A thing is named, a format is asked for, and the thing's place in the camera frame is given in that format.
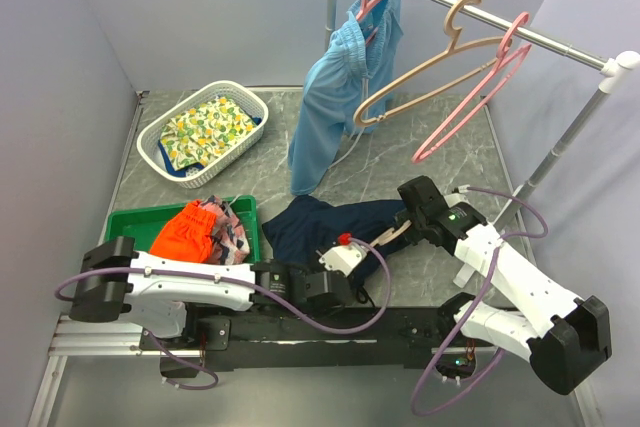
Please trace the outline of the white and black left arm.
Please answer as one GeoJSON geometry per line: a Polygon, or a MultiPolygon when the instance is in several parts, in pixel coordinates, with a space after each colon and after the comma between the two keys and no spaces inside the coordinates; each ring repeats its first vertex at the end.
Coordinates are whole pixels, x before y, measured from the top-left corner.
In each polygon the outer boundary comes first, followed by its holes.
{"type": "Polygon", "coordinates": [[[175,261],[141,252],[119,236],[88,251],[74,280],[69,316],[85,323],[124,319],[174,347],[198,339],[201,305],[247,312],[288,302],[306,315],[332,313],[352,300],[340,271],[275,260],[231,266],[175,261]]]}

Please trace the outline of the navy blue shorts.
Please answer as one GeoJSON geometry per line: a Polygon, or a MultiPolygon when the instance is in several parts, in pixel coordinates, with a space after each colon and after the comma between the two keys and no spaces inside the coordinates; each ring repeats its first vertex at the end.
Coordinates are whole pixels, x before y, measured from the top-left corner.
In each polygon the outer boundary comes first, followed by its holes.
{"type": "Polygon", "coordinates": [[[367,201],[333,206],[310,195],[295,197],[287,208],[262,224],[273,258],[292,268],[292,303],[305,311],[312,303],[304,298],[303,280],[322,272],[318,252],[333,247],[338,237],[349,233],[372,244],[395,225],[395,216],[405,209],[399,199],[367,201]]]}

